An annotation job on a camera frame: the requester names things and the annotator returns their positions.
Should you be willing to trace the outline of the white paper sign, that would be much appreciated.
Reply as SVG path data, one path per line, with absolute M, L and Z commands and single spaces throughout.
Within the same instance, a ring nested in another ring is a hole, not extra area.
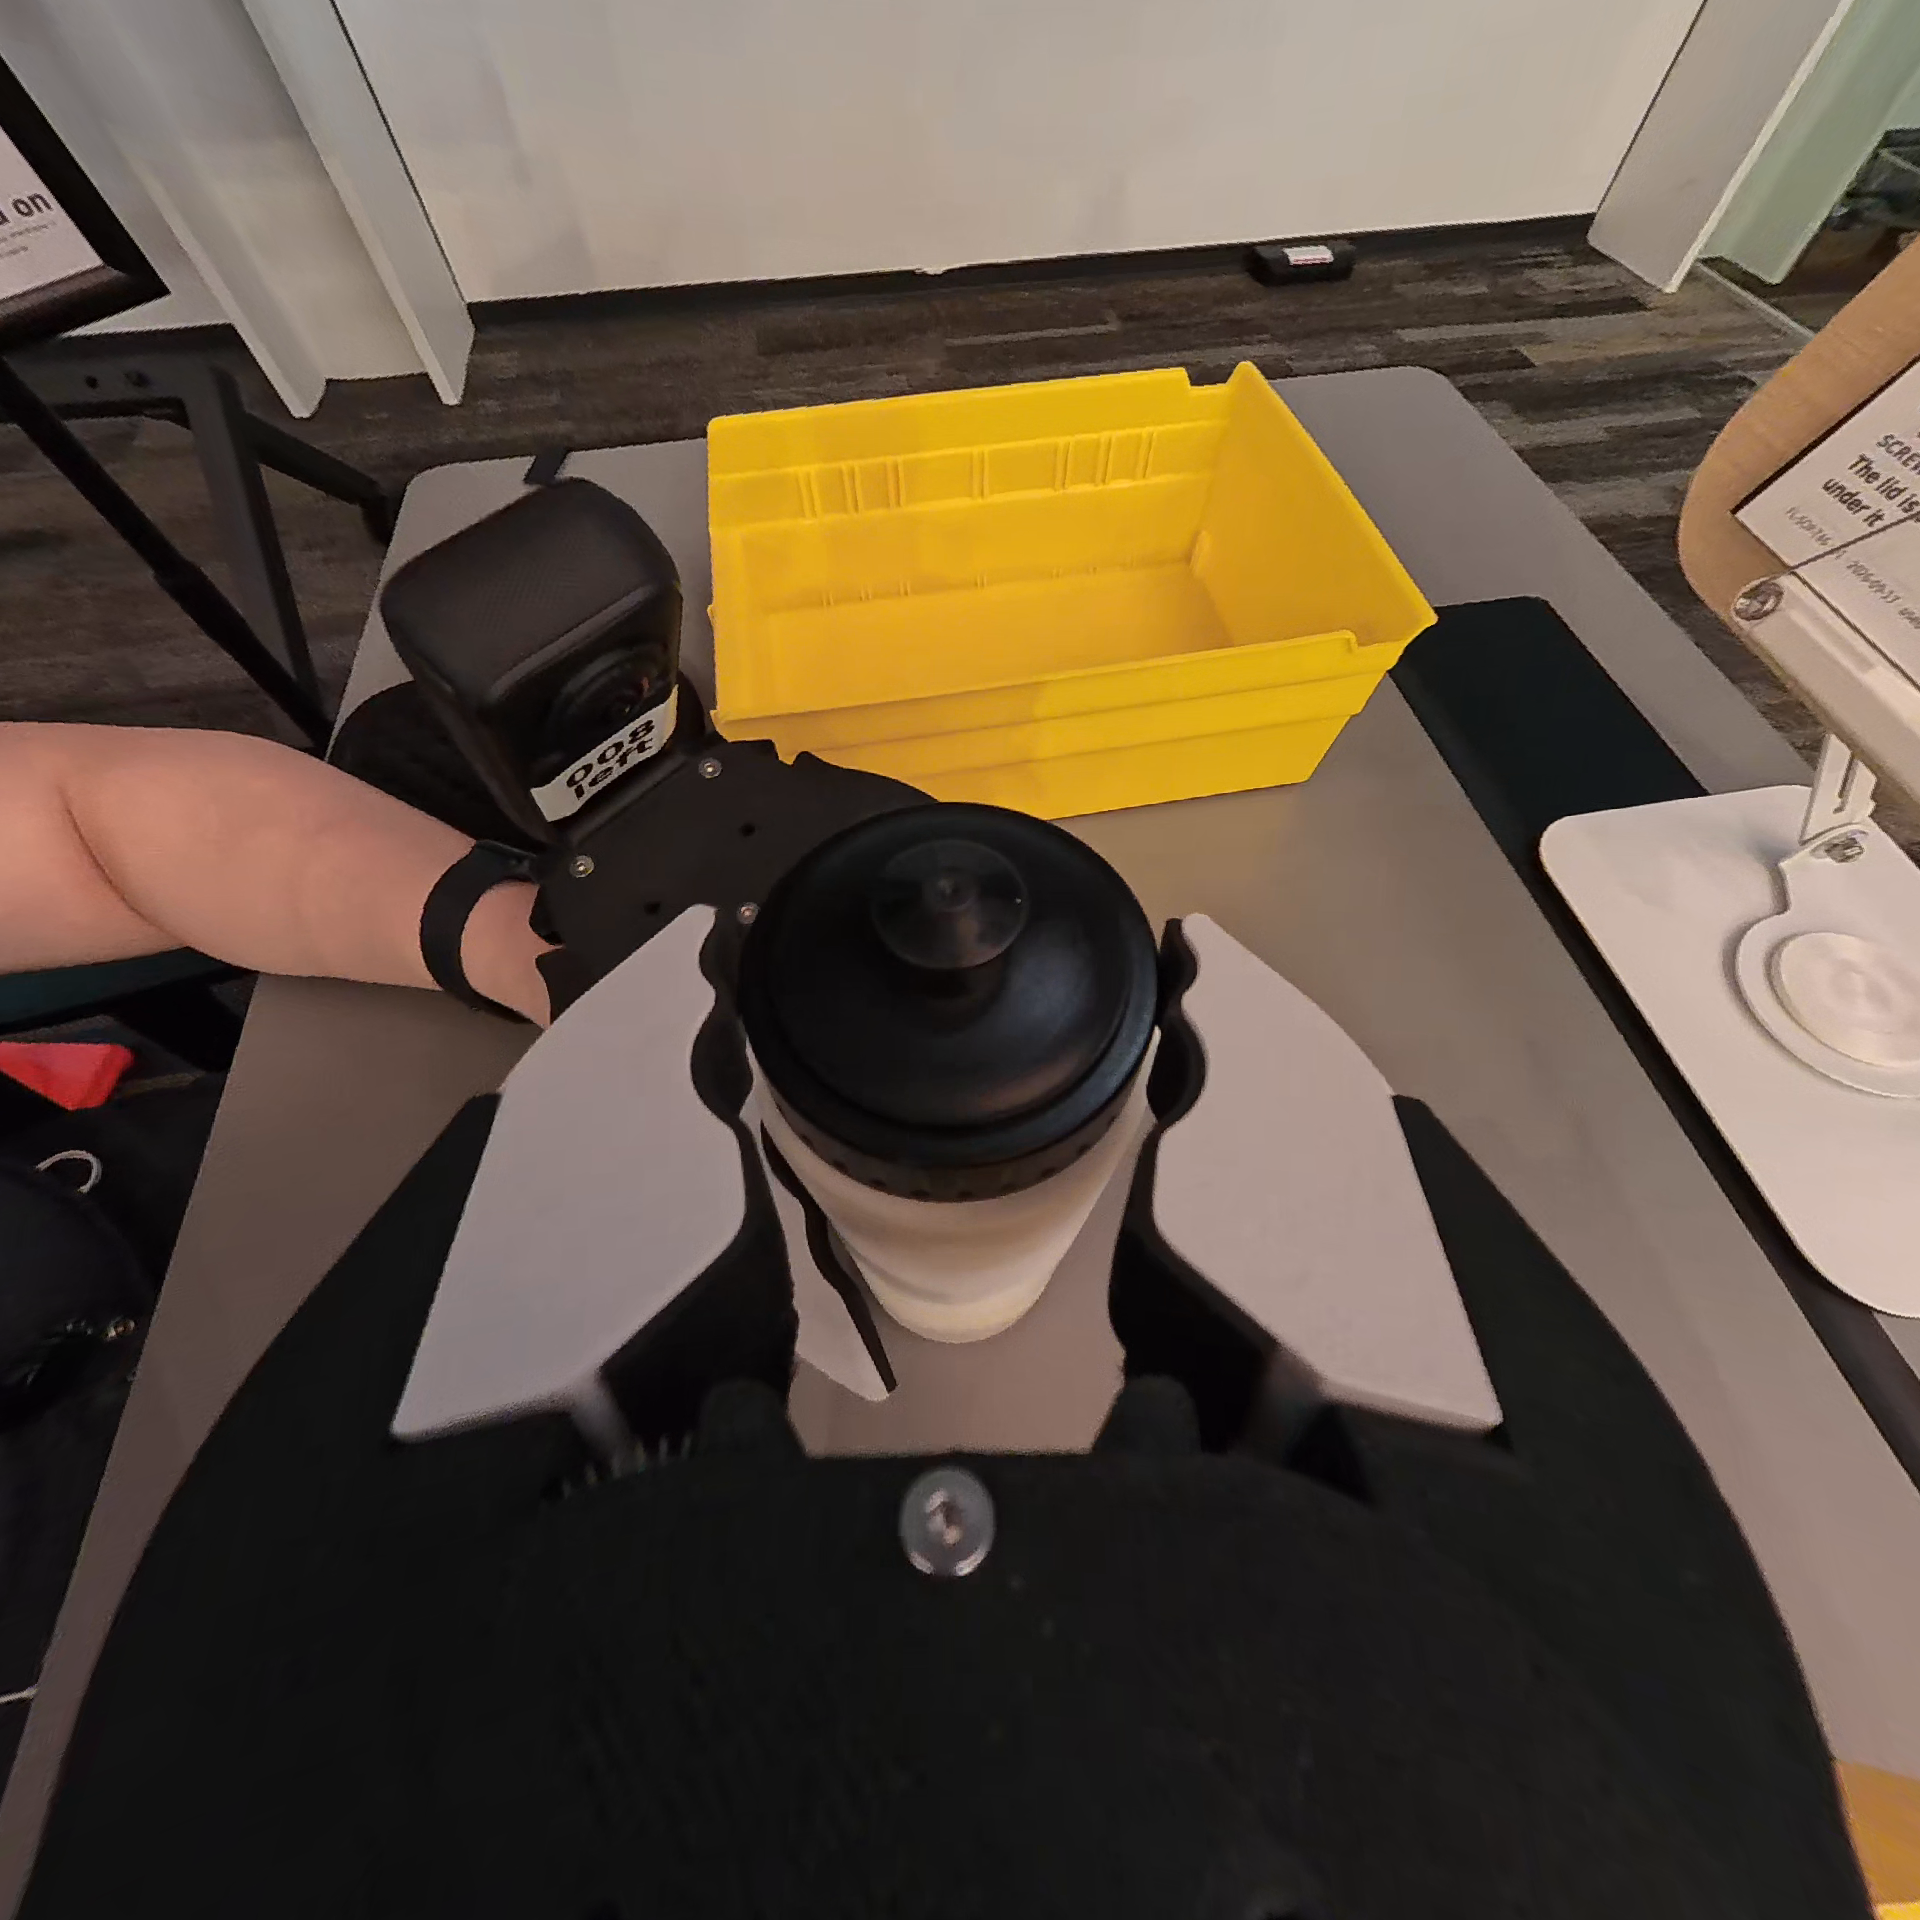
M 1735 508 L 1783 575 L 1918 680 L 1918 367 Z

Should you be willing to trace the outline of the yellow plastic bin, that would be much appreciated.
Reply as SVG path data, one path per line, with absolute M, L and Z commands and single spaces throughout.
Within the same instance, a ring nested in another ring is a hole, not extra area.
M 1876 1918 L 1918 1918 L 1918 1780 L 1846 1760 L 1835 1780 Z
M 713 720 L 1050 820 L 1298 783 L 1435 620 L 1257 366 L 721 415 Z

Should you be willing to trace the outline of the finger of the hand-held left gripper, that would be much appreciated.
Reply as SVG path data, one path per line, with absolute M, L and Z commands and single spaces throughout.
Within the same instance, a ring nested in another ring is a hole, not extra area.
M 784 1237 L 801 1318 L 801 1359 L 858 1399 L 888 1401 L 896 1392 L 896 1368 L 881 1339 L 873 1300 L 825 1209 L 790 1165 L 766 1124 L 761 1165 Z

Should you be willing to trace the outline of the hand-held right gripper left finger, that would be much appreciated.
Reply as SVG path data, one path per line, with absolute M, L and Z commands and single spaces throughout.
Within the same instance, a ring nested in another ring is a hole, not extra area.
M 399 1440 L 556 1415 L 594 1453 L 663 1453 L 721 1385 L 786 1401 L 796 1291 L 711 937 L 710 904 L 681 911 L 511 1072 Z

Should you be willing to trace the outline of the metal stand bracket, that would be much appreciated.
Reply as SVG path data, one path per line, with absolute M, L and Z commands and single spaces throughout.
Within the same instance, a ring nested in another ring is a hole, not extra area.
M 1747 1013 L 1796 1062 L 1873 1096 L 1918 1096 L 1918 870 L 1874 822 L 1876 777 L 1823 742 L 1779 911 L 1737 941 Z

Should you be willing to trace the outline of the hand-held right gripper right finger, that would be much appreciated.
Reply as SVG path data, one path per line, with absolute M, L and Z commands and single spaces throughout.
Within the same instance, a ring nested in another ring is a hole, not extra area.
M 1322 1407 L 1486 1435 L 1502 1407 L 1392 1087 L 1208 916 L 1167 925 L 1153 1124 L 1114 1248 L 1127 1375 L 1178 1381 L 1208 1449 Z

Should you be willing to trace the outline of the person's left hand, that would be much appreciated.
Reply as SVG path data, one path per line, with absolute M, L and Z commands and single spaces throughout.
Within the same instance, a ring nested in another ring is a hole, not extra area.
M 528 880 L 489 887 L 462 929 L 462 972 L 473 996 L 546 1029 L 553 1013 L 539 961 L 552 941 L 536 927 L 536 908 L 537 887 Z

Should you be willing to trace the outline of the person's left forearm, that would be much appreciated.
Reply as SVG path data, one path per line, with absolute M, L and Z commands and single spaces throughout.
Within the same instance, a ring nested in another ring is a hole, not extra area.
M 425 988 L 425 900 L 471 844 L 266 739 L 4 721 L 3 972 L 195 951 Z

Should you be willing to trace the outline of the black backpack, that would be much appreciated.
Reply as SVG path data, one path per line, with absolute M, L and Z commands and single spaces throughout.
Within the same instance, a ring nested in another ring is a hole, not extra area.
M 4 1085 L 4 1715 L 38 1689 L 224 1081 L 162 1075 L 95 1110 Z

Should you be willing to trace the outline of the white stand base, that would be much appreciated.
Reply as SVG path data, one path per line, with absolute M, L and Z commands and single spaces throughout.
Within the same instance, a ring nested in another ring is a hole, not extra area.
M 1792 1245 L 1846 1296 L 1914 1318 L 1918 1096 L 1796 1062 L 1735 985 L 1807 805 L 1809 787 L 1779 783 L 1579 814 L 1545 830 L 1542 859 Z

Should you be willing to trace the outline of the black bottle lid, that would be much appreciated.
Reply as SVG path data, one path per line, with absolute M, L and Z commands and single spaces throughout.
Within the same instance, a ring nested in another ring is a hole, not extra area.
M 825 838 L 759 904 L 737 1013 L 825 1165 L 910 1203 L 1063 1174 L 1114 1129 L 1159 1023 L 1159 949 L 1082 838 L 923 803 Z

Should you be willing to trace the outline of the red object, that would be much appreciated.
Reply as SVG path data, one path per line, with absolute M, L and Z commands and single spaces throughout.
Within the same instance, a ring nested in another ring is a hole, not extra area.
M 3 1039 L 4 1087 L 64 1113 L 112 1102 L 136 1065 L 138 1054 L 115 1041 Z

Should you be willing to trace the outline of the black metal stand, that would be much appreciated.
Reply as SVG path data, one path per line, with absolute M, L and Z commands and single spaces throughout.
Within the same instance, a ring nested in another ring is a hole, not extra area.
M 268 473 L 352 508 L 375 543 L 394 540 L 399 495 L 374 476 L 250 409 L 212 351 L 66 343 L 4 358 L 3 414 L 312 749 L 335 731 L 281 547 Z M 239 595 L 162 532 L 78 420 L 148 420 L 185 432 Z

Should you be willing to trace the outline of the white plastic bottle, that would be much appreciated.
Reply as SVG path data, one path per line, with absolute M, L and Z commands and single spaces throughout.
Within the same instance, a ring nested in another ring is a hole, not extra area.
M 830 1248 L 900 1328 L 944 1343 L 995 1336 L 1035 1305 L 1102 1192 L 1136 1159 L 1151 1119 L 1146 1083 L 1143 1065 L 1097 1141 L 1043 1181 L 928 1199 L 833 1168 L 802 1143 L 753 1067 L 755 1113 L 776 1168 L 794 1174 L 801 1198 L 824 1213 Z

